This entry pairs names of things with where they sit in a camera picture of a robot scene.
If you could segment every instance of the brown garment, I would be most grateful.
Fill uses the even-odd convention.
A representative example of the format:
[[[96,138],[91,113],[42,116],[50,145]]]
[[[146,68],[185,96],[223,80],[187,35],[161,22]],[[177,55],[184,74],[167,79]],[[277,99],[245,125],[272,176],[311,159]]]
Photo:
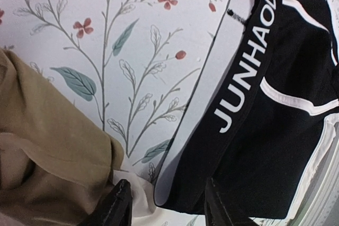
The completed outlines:
[[[25,225],[76,225],[122,159],[116,140],[0,49],[0,212]]]

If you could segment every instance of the brown cloth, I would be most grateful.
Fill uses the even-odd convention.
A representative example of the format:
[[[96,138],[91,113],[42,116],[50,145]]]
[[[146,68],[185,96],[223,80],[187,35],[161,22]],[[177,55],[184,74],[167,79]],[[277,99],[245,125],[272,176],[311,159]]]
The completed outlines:
[[[112,185],[120,144],[44,77],[0,49],[0,212],[25,225],[77,225]]]

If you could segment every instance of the red flower bud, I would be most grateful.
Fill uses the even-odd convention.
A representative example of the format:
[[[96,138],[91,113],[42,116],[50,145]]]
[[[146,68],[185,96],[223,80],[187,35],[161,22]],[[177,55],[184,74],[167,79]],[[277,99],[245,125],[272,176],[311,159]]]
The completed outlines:
[[[215,11],[216,11],[216,7],[214,6],[213,3],[209,3],[208,6],[210,7],[210,9],[211,9],[212,12],[215,12]]]
[[[178,51],[178,53],[175,55],[175,58],[180,60],[186,57],[186,52],[184,50]]]

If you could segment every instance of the white stripe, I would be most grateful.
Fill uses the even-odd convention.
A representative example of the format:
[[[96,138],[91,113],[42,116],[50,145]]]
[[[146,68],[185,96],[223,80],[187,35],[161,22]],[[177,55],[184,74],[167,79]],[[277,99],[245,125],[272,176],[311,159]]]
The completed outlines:
[[[294,219],[298,209],[300,208],[301,202],[305,197],[306,191],[310,186],[311,180],[317,171],[317,167],[323,159],[324,155],[329,150],[335,136],[336,130],[334,124],[339,121],[339,113],[328,115],[324,118],[324,127],[322,135],[318,141],[317,147],[313,151],[310,160],[301,175],[296,193],[293,197],[289,212],[287,214],[288,219]]]
[[[267,83],[265,77],[260,83],[260,88],[265,95],[277,103],[306,111],[310,116],[320,115],[339,106],[338,99],[335,99],[324,105],[314,106],[312,102],[306,99],[282,94],[271,87],[270,84]]]
[[[299,1],[297,1],[297,0],[282,0],[282,4],[286,5],[286,6],[293,7],[305,21],[312,24],[313,26],[316,26],[320,29],[324,29],[327,32],[329,32],[327,28],[325,28],[323,25],[321,25],[319,22],[317,22],[315,19],[313,19],[313,17],[310,16],[306,12],[306,10],[304,9],[304,7],[302,6],[302,4]],[[333,54],[333,49],[331,49],[331,58],[332,58],[334,65],[338,65],[338,62],[336,61],[334,54]]]

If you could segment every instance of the red flower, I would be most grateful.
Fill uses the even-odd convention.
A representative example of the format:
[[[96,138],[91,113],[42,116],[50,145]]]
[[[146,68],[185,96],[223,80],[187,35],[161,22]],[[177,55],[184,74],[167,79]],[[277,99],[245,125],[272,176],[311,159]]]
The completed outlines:
[[[4,16],[4,14],[5,14],[5,11],[0,9],[0,25],[2,23],[1,18],[2,18],[2,16]]]
[[[86,34],[90,34],[94,31],[94,29],[92,27],[90,27],[89,25],[91,25],[92,20],[90,18],[85,19],[85,22],[83,25],[81,25],[80,22],[75,22],[73,25],[74,29],[79,29],[78,33],[76,34],[76,37],[78,38],[82,38],[84,36],[84,32]]]
[[[178,51],[177,54],[175,54],[175,58],[177,60],[181,60],[183,59],[184,57],[186,57],[186,52],[184,50],[181,50],[181,51]]]
[[[165,2],[165,9],[170,10],[171,9],[171,4],[172,5],[177,5],[178,0],[158,0],[159,3]]]
[[[212,12],[215,12],[215,11],[216,11],[216,7],[214,6],[213,3],[210,2],[210,3],[208,4],[208,6],[210,7],[210,9],[211,9]]]

